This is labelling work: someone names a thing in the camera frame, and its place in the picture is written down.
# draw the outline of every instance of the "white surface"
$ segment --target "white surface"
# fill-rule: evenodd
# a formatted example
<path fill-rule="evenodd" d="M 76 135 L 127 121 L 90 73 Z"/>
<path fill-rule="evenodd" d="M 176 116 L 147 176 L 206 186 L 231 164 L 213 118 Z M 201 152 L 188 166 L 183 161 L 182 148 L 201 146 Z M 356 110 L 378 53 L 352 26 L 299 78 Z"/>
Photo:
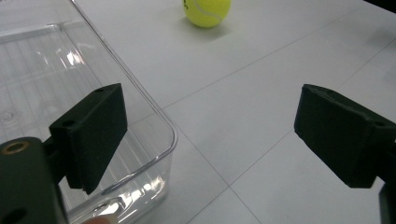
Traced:
<path fill-rule="evenodd" d="M 233 0 L 213 29 L 181 0 L 79 0 L 180 128 L 165 200 L 148 223 L 379 223 L 292 132 L 304 83 L 396 121 L 396 14 L 358 0 Z"/>

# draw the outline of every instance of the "tennis ball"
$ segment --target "tennis ball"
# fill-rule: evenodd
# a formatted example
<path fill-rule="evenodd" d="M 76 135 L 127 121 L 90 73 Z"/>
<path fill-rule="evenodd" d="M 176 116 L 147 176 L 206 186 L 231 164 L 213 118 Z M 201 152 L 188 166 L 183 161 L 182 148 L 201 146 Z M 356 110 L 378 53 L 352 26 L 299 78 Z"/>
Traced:
<path fill-rule="evenodd" d="M 187 18 L 197 26 L 218 25 L 230 10 L 231 0 L 183 0 Z"/>

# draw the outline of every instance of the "dark object in corner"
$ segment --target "dark object in corner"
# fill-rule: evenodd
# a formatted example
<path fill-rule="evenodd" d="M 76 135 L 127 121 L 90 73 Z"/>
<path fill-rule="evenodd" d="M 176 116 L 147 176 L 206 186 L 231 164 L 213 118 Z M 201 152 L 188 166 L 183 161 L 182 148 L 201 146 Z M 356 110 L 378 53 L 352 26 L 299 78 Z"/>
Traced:
<path fill-rule="evenodd" d="M 304 85 L 295 132 L 351 188 L 370 188 L 377 176 L 383 224 L 396 214 L 396 124 L 338 92 Z"/>
<path fill-rule="evenodd" d="M 93 192 L 127 131 L 120 84 L 90 93 L 33 137 L 0 145 L 0 223 L 68 223 L 58 183 Z"/>
<path fill-rule="evenodd" d="M 364 0 L 365 2 L 371 3 L 378 7 L 382 7 L 388 11 L 396 13 L 396 2 L 388 0 Z"/>

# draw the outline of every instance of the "tennis ball seam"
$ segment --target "tennis ball seam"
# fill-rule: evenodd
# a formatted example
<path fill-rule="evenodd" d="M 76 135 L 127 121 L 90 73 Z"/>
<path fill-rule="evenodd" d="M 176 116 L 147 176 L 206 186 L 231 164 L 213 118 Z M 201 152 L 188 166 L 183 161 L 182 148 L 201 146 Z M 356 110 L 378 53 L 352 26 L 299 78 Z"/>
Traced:
<path fill-rule="evenodd" d="M 212 17 L 218 19 L 219 21 L 222 20 L 221 16 L 219 16 L 218 14 L 207 12 L 207 11 L 205 11 L 203 8 L 201 8 L 201 6 L 198 4 L 197 0 L 193 0 L 193 3 L 195 4 L 196 8 L 198 8 L 198 10 L 199 10 L 202 14 L 204 14 L 204 15 L 206 15 L 206 16 L 212 16 Z"/>

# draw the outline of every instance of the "transparent plastic bin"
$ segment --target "transparent plastic bin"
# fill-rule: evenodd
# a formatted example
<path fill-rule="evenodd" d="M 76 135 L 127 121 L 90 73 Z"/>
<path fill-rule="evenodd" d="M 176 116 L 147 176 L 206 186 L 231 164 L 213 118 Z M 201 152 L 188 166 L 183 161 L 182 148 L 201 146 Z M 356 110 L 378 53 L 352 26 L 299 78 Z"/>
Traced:
<path fill-rule="evenodd" d="M 128 132 L 91 195 L 60 183 L 70 223 L 111 213 L 131 223 L 163 198 L 176 129 L 76 2 L 0 1 L 0 144 L 23 136 L 45 141 L 64 112 L 119 82 Z"/>

